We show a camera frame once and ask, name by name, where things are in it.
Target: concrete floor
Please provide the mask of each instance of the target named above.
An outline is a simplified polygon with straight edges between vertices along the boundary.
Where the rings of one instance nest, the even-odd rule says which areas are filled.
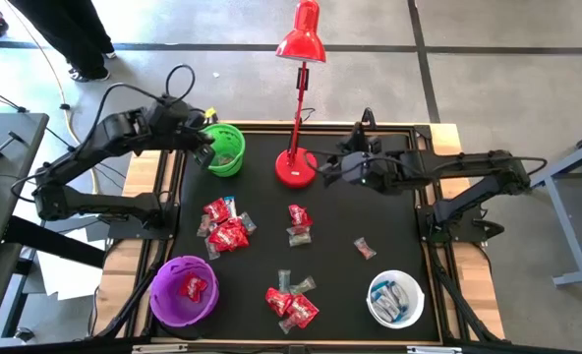
[[[296,2],[94,3],[114,42],[274,44],[290,30]],[[416,44],[406,0],[320,4],[325,44]],[[11,24],[4,40],[30,41],[9,9],[0,8]],[[582,1],[418,0],[417,8],[430,46],[582,47]],[[64,60],[46,52],[62,77],[75,108],[74,127],[82,136],[110,84],[126,82],[161,92],[166,73],[181,62],[191,64],[198,74],[187,100],[201,108],[215,106],[221,119],[292,118],[296,64],[270,52],[123,50],[118,60],[107,64],[113,75],[109,82],[85,85],[66,80]],[[506,148],[556,160],[582,138],[582,55],[429,54],[428,61],[439,119],[458,125],[465,151]],[[329,52],[327,64],[311,69],[306,106],[317,110],[311,119],[354,121],[371,106],[380,122],[429,122],[416,53]],[[186,76],[176,79],[176,90],[188,83]],[[0,92],[34,112],[49,114],[49,126],[69,139],[57,109],[57,87],[38,50],[0,49]],[[115,91],[104,112],[146,103],[133,92]],[[0,106],[0,111],[10,110]],[[63,151],[47,135],[36,163]],[[128,162],[124,156],[108,163],[124,172]],[[106,193],[119,192],[101,179]],[[80,177],[74,185],[89,191],[89,177]],[[20,205],[18,212],[34,217],[30,207]],[[549,197],[537,191],[499,197],[485,207],[490,209],[489,220],[506,227],[488,251],[507,338],[582,350],[582,284],[555,289],[551,281],[552,275],[574,271],[575,265]],[[90,306],[88,298],[57,302],[31,295],[21,325],[36,332],[36,343],[72,340],[85,335]],[[38,314],[45,312],[51,320],[38,321]],[[0,340],[0,345],[12,342]]]

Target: black table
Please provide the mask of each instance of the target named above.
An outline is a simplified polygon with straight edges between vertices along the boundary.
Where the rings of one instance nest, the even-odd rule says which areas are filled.
[[[238,212],[247,211],[257,231],[250,247],[223,253],[210,261],[219,280],[215,310],[197,325],[169,328],[183,338],[215,341],[314,341],[340,343],[439,342],[429,273],[419,242],[413,193],[382,196],[370,189],[338,182],[325,188],[321,177],[303,190],[281,185],[273,161],[288,145],[286,132],[246,133],[242,170],[231,178],[211,177],[189,158],[184,174],[180,233],[171,258],[194,255],[207,260],[204,239],[195,235],[202,207],[215,199],[235,196]],[[301,146],[334,150],[339,137],[305,135]],[[407,148],[410,137],[390,135],[385,149]],[[287,206],[307,207],[314,219],[311,245],[290,248],[285,228],[291,225]],[[378,254],[366,261],[353,245],[365,237]],[[306,329],[285,335],[280,318],[267,306],[264,293],[277,287],[277,271],[291,269],[292,283],[311,275],[318,288],[307,297],[320,313]],[[399,269],[420,283],[425,310],[412,326],[393,330],[372,318],[365,298],[372,279],[388,269]],[[157,336],[168,336],[163,328]]]

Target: black pants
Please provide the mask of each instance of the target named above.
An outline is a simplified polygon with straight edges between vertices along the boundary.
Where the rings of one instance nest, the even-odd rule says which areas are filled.
[[[107,75],[101,53],[111,53],[114,47],[90,0],[11,2],[83,76]]]

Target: wooden table frame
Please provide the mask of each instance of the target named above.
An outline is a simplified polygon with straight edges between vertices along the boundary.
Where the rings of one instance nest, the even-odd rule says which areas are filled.
[[[266,125],[280,125],[291,127],[292,122],[284,121],[236,121],[225,122],[230,124],[250,125],[255,126],[259,124]],[[351,127],[352,122],[307,122],[305,125],[310,126],[346,126]],[[381,127],[398,127],[398,126],[414,126],[419,124],[399,124],[399,123],[382,123]],[[457,127],[454,124],[429,124],[433,145],[437,154],[455,154],[461,152],[461,144],[459,143],[459,136]],[[332,132],[332,134],[341,134],[341,132]],[[150,192],[152,190],[155,173],[157,170],[159,151],[146,151],[141,156],[132,156],[132,161],[129,166],[127,180],[123,190],[123,196],[135,196],[139,193]],[[168,186],[172,170],[175,167],[173,164],[173,157],[175,153],[169,155],[167,167],[163,176],[163,187]],[[453,198],[463,190],[468,188],[470,183],[468,179],[448,179],[441,181],[441,189],[445,198]],[[104,329],[112,318],[121,309],[127,298],[133,290],[134,281],[136,277],[136,269],[141,253],[141,240],[125,240],[121,242],[116,249],[108,256],[105,266],[103,268],[103,275],[99,290],[96,296],[97,320],[94,332],[100,332]],[[151,251],[147,261],[147,266],[150,265],[157,251],[157,242],[151,243]],[[498,306],[496,303],[495,290],[490,272],[488,261],[475,246],[470,244],[455,243],[453,245],[453,252],[455,263],[457,266],[457,274],[461,291],[466,301],[473,308],[477,316],[484,322],[488,329],[498,337],[504,337]],[[445,258],[440,253],[440,258],[444,264]],[[443,298],[447,311],[447,319],[449,328],[454,337],[459,337],[458,321],[456,310],[450,296],[443,290]],[[139,306],[138,315],[135,323],[135,335],[139,335],[143,329],[145,318],[148,309],[148,291],[143,297]],[[181,341],[174,338],[156,338],[154,342],[175,342]],[[197,342],[209,343],[223,343],[228,341],[203,339]],[[279,341],[231,341],[237,344],[272,344],[281,343]],[[319,341],[319,343],[305,341],[299,343],[292,341],[294,344],[328,344],[327,341]],[[332,342],[333,344],[342,344],[341,341]],[[364,341],[364,345],[380,345],[384,342],[368,342]],[[392,342],[393,344],[438,344],[429,342]]]

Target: green basket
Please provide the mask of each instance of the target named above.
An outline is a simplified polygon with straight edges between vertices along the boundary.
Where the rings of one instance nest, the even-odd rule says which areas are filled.
[[[208,170],[219,177],[229,177],[239,172],[243,165],[245,138],[235,126],[213,124],[204,132],[214,137],[212,149],[215,155]]]

